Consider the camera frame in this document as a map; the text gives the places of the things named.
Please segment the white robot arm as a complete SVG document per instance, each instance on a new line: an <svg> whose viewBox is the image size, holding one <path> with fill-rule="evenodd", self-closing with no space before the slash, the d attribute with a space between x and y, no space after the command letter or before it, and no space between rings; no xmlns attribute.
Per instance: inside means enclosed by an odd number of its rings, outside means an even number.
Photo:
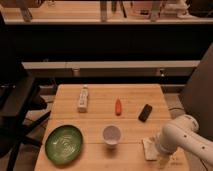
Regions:
<svg viewBox="0 0 213 171"><path fill-rule="evenodd" d="M198 129L199 124L191 115L168 121L155 136L157 151L170 156L181 147L213 167L213 142L198 135Z"/></svg>

